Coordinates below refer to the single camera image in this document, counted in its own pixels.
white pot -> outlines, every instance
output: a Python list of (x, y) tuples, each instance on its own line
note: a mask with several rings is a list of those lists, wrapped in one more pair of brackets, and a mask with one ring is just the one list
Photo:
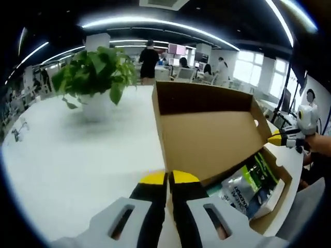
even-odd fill
[(83, 114), (88, 121), (100, 122), (110, 118), (112, 102), (109, 97), (109, 91), (100, 94), (96, 93), (93, 97), (82, 95)]

woman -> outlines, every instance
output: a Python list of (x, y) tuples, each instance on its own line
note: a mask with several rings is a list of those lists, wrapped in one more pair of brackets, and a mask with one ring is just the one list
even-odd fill
[(155, 66), (159, 61), (159, 55), (154, 50), (154, 42), (149, 40), (147, 47), (141, 52), (139, 62), (143, 63), (140, 70), (142, 85), (153, 85), (155, 82)]
[(224, 58), (218, 58), (218, 66), (216, 69), (217, 80), (216, 85), (221, 86), (224, 82), (229, 81), (229, 67), (228, 64), (224, 61)]
[(211, 82), (213, 80), (213, 75), (212, 75), (212, 67), (210, 64), (207, 64), (205, 68), (203, 69), (203, 80), (207, 82)]
[(185, 57), (180, 58), (179, 60), (179, 66), (183, 68), (189, 68), (187, 65), (187, 59)]

cable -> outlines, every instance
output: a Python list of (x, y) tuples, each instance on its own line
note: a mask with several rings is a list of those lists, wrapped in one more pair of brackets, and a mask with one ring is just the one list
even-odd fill
[(320, 118), (319, 118), (319, 121), (320, 121), (320, 127), (321, 127), (321, 129), (320, 129), (320, 134), (322, 134), (322, 121), (321, 121)]

window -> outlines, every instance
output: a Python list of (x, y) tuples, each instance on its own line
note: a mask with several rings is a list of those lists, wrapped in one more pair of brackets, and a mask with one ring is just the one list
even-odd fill
[(261, 76), (263, 58), (263, 54), (260, 53), (239, 51), (234, 66), (233, 77), (245, 83), (257, 86)]
[[(288, 67), (289, 67), (289, 63), (287, 61), (276, 59), (273, 81), (269, 93), (274, 97), (277, 97), (278, 99), (281, 98), (281, 94), (286, 82)], [(287, 86), (287, 89), (291, 93), (291, 102), (293, 101), (296, 85), (297, 85), (297, 78), (293, 70), (291, 69), (290, 79)], [(302, 101), (302, 96), (300, 96), (299, 94), (300, 88), (301, 86), (299, 85), (295, 95), (295, 110), (297, 110), (298, 106)]]

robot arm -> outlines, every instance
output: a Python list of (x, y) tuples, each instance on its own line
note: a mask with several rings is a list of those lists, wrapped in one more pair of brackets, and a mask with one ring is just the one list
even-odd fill
[[(165, 216), (167, 177), (157, 172), (143, 178), (130, 198), (120, 198), (91, 219), (89, 229), (75, 238), (61, 238), (52, 248), (157, 248)], [(252, 230), (248, 218), (218, 196), (208, 197), (197, 177), (169, 174), (173, 216), (183, 248), (282, 248), (288, 242)], [(218, 228), (228, 239), (220, 239)]]
[(297, 147), (305, 144), (305, 138), (314, 135), (319, 120), (316, 104), (300, 105), (297, 123), (275, 131), (268, 142), (276, 146)]

